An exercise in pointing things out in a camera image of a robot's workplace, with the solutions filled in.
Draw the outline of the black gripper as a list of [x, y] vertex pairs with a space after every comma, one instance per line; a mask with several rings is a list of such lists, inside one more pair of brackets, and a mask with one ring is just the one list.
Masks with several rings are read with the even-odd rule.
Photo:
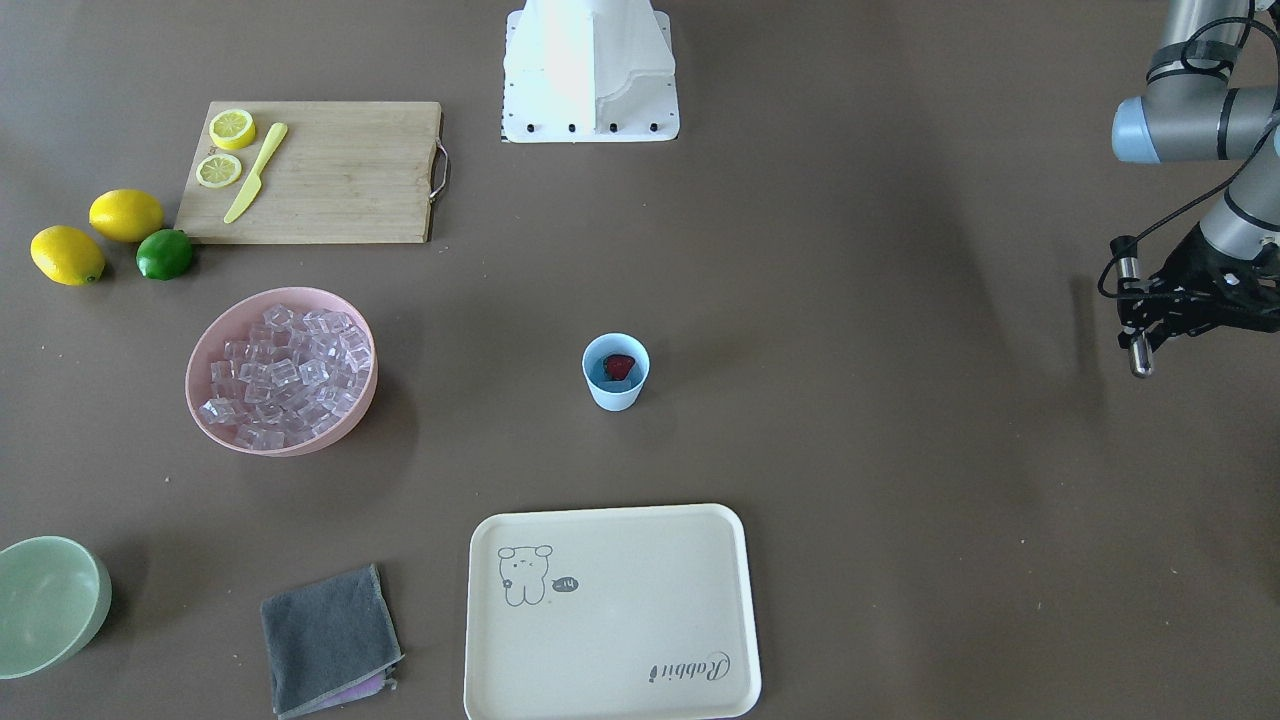
[[[1117, 260], [1126, 251], [1137, 255], [1135, 237], [1117, 238]], [[1152, 351], [1166, 340], [1219, 327], [1277, 332], [1277, 270], [1276, 242], [1265, 241], [1258, 256], [1240, 260], [1193, 228], [1155, 274], [1142, 277], [1140, 316]]]

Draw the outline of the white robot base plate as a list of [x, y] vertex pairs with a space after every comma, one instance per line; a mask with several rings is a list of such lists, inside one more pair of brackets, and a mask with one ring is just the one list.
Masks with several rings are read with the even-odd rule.
[[671, 19], [649, 1], [526, 1], [507, 15], [500, 137], [637, 143], [678, 137]]

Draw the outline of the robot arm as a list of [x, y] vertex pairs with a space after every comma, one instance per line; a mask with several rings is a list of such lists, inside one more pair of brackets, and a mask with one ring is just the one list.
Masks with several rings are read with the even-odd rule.
[[1171, 3], [1146, 91], [1115, 113], [1121, 161], [1238, 163], [1153, 274], [1140, 273], [1139, 234], [1111, 241], [1097, 288], [1116, 304], [1117, 342], [1139, 377], [1167, 340], [1220, 327], [1277, 331], [1277, 87], [1230, 83], [1251, 37], [1277, 42], [1275, 1]]

